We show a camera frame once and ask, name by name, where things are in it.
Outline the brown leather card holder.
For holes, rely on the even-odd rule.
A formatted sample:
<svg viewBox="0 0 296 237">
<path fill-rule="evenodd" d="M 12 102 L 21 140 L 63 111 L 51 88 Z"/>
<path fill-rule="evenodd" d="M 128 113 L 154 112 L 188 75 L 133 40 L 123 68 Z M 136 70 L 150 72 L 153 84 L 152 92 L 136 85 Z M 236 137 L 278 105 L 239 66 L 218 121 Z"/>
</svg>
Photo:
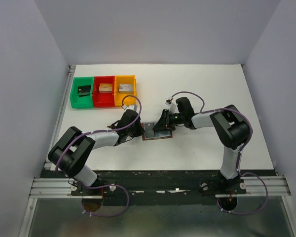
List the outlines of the brown leather card holder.
<svg viewBox="0 0 296 237">
<path fill-rule="evenodd" d="M 173 137 L 173 135 L 172 135 L 171 131 L 160 131 L 160 132 L 155 132 L 155 138 L 153 138 L 153 139 L 145 139 L 145 134 L 143 134 L 142 140 L 143 141 L 150 141 L 150 140 L 169 139 L 172 137 Z"/>
</svg>

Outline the black VIP card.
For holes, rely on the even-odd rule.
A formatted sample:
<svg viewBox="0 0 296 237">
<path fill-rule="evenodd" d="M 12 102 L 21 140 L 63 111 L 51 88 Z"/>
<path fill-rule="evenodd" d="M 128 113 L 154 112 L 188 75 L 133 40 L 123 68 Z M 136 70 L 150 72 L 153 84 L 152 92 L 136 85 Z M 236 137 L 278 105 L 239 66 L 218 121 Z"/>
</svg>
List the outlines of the black VIP card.
<svg viewBox="0 0 296 237">
<path fill-rule="evenodd" d="M 154 122 L 144 123 L 145 139 L 155 138 L 155 132 L 153 130 Z"/>
</svg>

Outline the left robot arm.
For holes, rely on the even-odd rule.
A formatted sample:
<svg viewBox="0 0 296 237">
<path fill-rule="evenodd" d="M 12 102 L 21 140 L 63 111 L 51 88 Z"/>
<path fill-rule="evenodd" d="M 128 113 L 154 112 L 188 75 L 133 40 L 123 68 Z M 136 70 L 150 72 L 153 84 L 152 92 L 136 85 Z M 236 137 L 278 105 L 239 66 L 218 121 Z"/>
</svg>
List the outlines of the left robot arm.
<svg viewBox="0 0 296 237">
<path fill-rule="evenodd" d="M 114 147 L 127 142 L 130 138 L 142 136 L 140 117 L 137 112 L 127 109 L 120 120 L 109 126 L 108 130 L 83 133 L 77 127 L 67 129 L 48 153 L 48 160 L 68 177 L 82 183 L 83 190 L 94 195 L 99 191 L 97 174 L 86 161 L 92 150 Z"/>
</svg>

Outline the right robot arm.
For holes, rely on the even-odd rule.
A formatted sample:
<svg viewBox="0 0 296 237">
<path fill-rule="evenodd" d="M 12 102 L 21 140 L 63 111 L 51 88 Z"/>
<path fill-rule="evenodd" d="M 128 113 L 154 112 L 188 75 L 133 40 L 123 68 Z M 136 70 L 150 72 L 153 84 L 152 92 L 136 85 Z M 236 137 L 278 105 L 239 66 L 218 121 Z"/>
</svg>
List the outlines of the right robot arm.
<svg viewBox="0 0 296 237">
<path fill-rule="evenodd" d="M 227 194 L 235 188 L 234 178 L 240 175 L 240 160 L 244 147 L 250 141 L 253 129 L 249 120 L 233 105 L 196 113 L 187 97 L 176 100 L 178 113 L 168 109 L 162 111 L 159 121 L 153 127 L 154 132 L 174 131 L 177 126 L 196 130 L 213 127 L 224 146 L 220 174 L 217 181 L 220 192 Z"/>
</svg>

